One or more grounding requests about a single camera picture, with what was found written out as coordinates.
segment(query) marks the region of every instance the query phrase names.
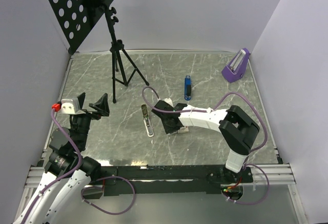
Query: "gray marble surface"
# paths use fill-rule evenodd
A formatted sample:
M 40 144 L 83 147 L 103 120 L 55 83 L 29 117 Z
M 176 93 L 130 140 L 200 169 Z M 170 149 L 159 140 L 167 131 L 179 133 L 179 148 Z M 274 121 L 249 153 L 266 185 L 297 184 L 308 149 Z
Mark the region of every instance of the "gray marble surface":
M 131 54 L 131 58 L 154 87 L 161 98 L 170 97 L 173 104 L 189 103 L 200 108 L 213 107 L 230 91 L 244 94 L 264 117 L 260 100 L 249 67 L 244 77 L 229 84 L 221 70 L 235 53 L 217 54 Z M 92 121 L 86 150 L 83 156 L 90 156 L 102 165 L 202 165 L 224 164 L 229 147 L 218 132 L 190 127 L 187 134 L 166 135 L 160 119 L 151 114 L 154 137 L 147 137 L 140 106 L 144 104 L 141 90 L 145 83 L 136 73 L 125 87 L 116 84 L 116 100 L 112 103 L 111 55 L 78 54 L 73 56 L 63 97 L 75 97 L 86 92 L 84 108 L 96 102 L 105 92 L 109 95 L 110 116 Z M 122 54 L 126 75 L 133 67 Z M 183 98 L 184 78 L 191 75 L 192 99 Z M 148 90 L 146 97 L 156 103 L 155 95 Z M 252 119 L 256 116 L 247 104 L 237 96 L 229 96 L 222 108 L 239 105 Z M 58 121 L 68 127 L 67 115 L 58 115 Z M 263 141 L 261 129 L 254 147 Z M 262 149 L 254 152 L 249 162 L 276 164 L 272 138 Z

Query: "black perforated board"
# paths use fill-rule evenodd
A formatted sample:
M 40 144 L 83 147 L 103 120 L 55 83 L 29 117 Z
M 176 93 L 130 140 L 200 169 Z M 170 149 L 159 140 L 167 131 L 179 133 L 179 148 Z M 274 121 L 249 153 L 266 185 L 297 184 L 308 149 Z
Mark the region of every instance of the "black perforated board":
M 48 0 L 74 54 L 114 0 Z

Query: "blue object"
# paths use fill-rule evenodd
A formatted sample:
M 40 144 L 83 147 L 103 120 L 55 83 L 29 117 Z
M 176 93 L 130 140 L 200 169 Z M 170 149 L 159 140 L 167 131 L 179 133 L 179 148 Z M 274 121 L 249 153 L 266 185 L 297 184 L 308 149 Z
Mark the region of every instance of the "blue object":
M 191 100 L 191 77 L 186 75 L 184 78 L 184 98 L 185 100 Z

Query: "tripod knob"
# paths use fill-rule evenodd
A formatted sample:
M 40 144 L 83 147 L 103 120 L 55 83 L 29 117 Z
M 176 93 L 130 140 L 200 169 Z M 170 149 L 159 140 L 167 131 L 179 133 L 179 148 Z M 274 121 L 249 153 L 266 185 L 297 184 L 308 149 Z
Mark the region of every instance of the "tripod knob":
M 113 16 L 113 22 L 117 23 L 118 22 L 118 18 L 116 16 Z
M 114 15 L 116 14 L 116 9 L 114 7 L 111 8 L 111 11 Z

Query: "metal frame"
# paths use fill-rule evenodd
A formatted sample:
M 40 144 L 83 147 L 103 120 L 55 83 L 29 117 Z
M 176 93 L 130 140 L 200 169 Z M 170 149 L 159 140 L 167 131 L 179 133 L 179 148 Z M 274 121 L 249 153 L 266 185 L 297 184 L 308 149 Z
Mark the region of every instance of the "metal frame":
M 129 52 L 130 54 L 174 54 L 174 53 L 222 53 L 222 51 L 195 51 L 195 50 L 127 50 L 127 52 Z M 63 91 L 67 82 L 67 78 L 68 78 L 68 74 L 72 65 L 72 61 L 74 60 L 74 56 L 76 55 L 80 55 L 80 54 L 111 54 L 111 52 L 106 51 L 106 52 L 89 52 L 89 53 L 75 53 L 73 56 L 70 57 L 69 59 L 69 63 L 65 72 L 65 76 L 63 79 L 63 83 L 61 85 L 61 89 L 59 92 L 59 97 L 58 97 L 58 101 L 62 98 L 63 95 Z M 256 83 L 256 79 L 254 76 L 254 72 L 251 66 L 251 63 L 249 61 L 249 66 L 251 69 L 251 73 L 252 73 L 252 77 L 254 79 L 254 83 L 255 83 L 255 87 L 257 90 L 257 93 L 259 95 L 259 99 L 263 108 L 263 112 L 264 112 L 264 117 L 266 120 L 266 123 L 268 124 L 268 130 L 269 133 L 272 137 L 272 141 L 273 141 L 273 145 L 274 148 L 276 150 L 276 155 L 277 157 L 279 157 L 279 153 L 272 135 L 272 130 L 268 121 L 268 117 L 267 114 L 265 112 L 264 109 L 264 105 L 262 102 L 262 98 L 260 96 L 260 92 Z M 51 123 L 50 129 L 49 129 L 49 133 L 46 139 L 46 143 L 44 146 L 44 151 L 42 154 L 42 159 L 45 159 L 46 154 L 47 154 L 47 147 L 48 147 L 48 143 L 49 143 L 49 139 L 50 139 L 50 135 L 53 129 L 53 125 L 54 123 Z M 300 199 L 300 196 L 298 194 L 297 188 L 296 188 L 296 182 L 295 182 L 295 178 L 291 169 L 291 166 L 289 164 L 263 164 L 263 165 L 258 165 L 259 167 L 261 167 L 265 173 L 268 175 L 269 181 L 271 185 L 288 185 L 289 190 L 290 190 L 290 194 L 291 194 L 291 199 L 295 208 L 295 212 L 297 214 L 297 218 L 299 220 L 299 223 L 303 224 L 303 223 L 309 223 L 306 215 L 305 215 L 305 211 Z M 25 208 L 25 206 L 27 205 L 30 197 L 32 196 L 33 192 L 35 191 L 37 185 L 40 182 L 41 176 L 43 174 L 44 168 L 43 167 L 31 167 L 30 171 L 28 173 L 28 177 L 24 186 L 24 191 L 23 191 L 23 195 L 17 210 L 17 214 L 16 214 L 16 218 L 21 214 L 21 212 L 23 211 L 23 209 Z M 253 183 L 242 183 L 241 185 L 266 185 L 266 179 L 264 178 L 264 176 L 262 175 L 262 173 L 256 169 L 256 168 L 251 168 L 251 172 L 253 175 Z

